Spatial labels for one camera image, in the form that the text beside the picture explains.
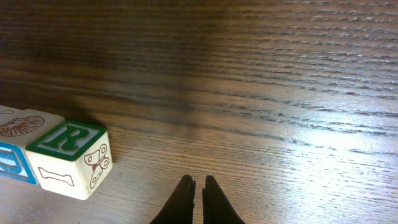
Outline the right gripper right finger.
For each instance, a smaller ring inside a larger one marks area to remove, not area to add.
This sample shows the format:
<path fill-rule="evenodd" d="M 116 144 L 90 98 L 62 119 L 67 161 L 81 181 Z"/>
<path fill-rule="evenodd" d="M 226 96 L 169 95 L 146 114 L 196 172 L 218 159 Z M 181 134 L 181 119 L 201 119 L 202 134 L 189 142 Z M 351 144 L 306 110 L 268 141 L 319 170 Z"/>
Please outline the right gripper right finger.
<path fill-rule="evenodd" d="M 212 175 L 202 189 L 204 224 L 244 224 Z"/>

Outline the blue letter D block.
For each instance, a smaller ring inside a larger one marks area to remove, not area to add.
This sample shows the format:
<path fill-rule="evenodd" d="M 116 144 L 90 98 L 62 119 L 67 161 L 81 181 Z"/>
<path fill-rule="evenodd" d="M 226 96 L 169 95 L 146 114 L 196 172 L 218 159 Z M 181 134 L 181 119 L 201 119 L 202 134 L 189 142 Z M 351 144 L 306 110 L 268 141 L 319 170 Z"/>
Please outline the blue letter D block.
<path fill-rule="evenodd" d="M 20 116 L 15 122 L 1 125 L 1 175 L 36 185 L 25 149 L 65 118 L 32 109 L 22 110 Z"/>

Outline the red sided block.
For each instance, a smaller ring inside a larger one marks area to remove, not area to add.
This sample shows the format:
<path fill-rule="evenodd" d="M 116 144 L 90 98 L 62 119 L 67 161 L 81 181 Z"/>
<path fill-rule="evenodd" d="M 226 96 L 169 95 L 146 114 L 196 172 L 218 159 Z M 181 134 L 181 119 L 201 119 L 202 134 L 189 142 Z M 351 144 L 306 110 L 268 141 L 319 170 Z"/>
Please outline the red sided block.
<path fill-rule="evenodd" d="M 113 168 L 108 130 L 66 120 L 26 147 L 44 190 L 86 200 Z"/>

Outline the green sided wooden block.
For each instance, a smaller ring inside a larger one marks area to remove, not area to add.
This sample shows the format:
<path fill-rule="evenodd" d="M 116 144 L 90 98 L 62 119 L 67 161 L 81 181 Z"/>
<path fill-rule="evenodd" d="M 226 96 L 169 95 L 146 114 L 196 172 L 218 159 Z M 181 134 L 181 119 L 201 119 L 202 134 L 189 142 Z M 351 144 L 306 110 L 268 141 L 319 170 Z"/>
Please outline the green sided wooden block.
<path fill-rule="evenodd" d="M 22 110 L 1 105 L 1 125 L 17 121 Z"/>

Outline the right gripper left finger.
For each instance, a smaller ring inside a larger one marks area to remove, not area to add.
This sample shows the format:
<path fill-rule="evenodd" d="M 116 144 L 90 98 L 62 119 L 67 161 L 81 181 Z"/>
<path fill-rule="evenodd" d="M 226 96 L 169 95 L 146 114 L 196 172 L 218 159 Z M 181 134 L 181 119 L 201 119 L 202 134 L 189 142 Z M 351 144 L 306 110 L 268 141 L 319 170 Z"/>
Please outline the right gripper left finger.
<path fill-rule="evenodd" d="M 184 175 L 150 224 L 192 224 L 196 182 Z"/>

